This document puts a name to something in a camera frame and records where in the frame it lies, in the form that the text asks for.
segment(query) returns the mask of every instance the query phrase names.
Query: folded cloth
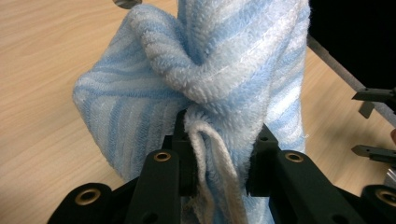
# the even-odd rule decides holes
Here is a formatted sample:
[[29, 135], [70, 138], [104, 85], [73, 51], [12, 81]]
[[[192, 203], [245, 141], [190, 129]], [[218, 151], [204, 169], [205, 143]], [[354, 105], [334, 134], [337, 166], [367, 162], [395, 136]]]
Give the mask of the folded cloth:
[[309, 14], [307, 0], [179, 0], [177, 19], [133, 7], [74, 102], [125, 180], [187, 108], [199, 186], [183, 222], [271, 223], [267, 199], [245, 193], [249, 158], [264, 122], [282, 149], [304, 151]]

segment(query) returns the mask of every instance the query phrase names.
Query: light wood surface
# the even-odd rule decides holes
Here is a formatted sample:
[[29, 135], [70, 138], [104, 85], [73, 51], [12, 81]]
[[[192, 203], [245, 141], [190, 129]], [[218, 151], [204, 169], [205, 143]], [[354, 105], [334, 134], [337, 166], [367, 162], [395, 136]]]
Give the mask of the light wood surface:
[[[151, 2], [177, 13], [176, 0]], [[110, 0], [0, 1], [0, 223], [46, 223], [72, 189], [89, 182], [122, 185], [71, 95], [125, 14]], [[359, 195], [363, 186], [383, 183], [388, 166], [350, 149], [394, 145], [392, 127], [375, 112], [364, 119], [361, 102], [350, 100], [354, 93], [308, 50], [307, 153], [336, 186]]]

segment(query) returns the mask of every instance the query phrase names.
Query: towel fold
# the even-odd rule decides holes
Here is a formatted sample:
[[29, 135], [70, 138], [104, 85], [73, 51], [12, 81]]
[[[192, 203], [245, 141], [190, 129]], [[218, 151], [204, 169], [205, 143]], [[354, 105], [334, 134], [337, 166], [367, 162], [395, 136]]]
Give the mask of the towel fold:
[[125, 180], [187, 108], [199, 194], [185, 200], [183, 222], [270, 223], [267, 200], [245, 193], [249, 157], [264, 122], [280, 148], [304, 151], [309, 14], [306, 0], [179, 0], [177, 19], [133, 7], [74, 102]]

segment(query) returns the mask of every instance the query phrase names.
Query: terry cloth fabric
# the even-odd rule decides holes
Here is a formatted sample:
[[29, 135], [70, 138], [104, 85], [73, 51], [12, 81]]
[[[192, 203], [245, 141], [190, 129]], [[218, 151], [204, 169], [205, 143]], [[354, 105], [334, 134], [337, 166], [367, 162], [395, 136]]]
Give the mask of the terry cloth fabric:
[[271, 223], [248, 197], [252, 144], [265, 124], [282, 149], [304, 151], [300, 93], [307, 0], [179, 0], [177, 19], [133, 7], [74, 101], [96, 144], [125, 179], [172, 134], [187, 108], [198, 196], [184, 223]]

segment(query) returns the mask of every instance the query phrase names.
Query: blue and white striped towel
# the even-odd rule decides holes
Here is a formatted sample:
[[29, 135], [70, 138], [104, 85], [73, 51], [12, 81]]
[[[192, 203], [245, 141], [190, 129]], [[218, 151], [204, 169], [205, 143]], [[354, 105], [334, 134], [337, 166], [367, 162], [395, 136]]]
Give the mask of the blue and white striped towel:
[[177, 19], [133, 7], [74, 101], [125, 180], [187, 108], [199, 195], [184, 203], [184, 223], [270, 223], [267, 200], [245, 193], [249, 157], [264, 122], [282, 149], [304, 151], [309, 14], [307, 0], [179, 0]]

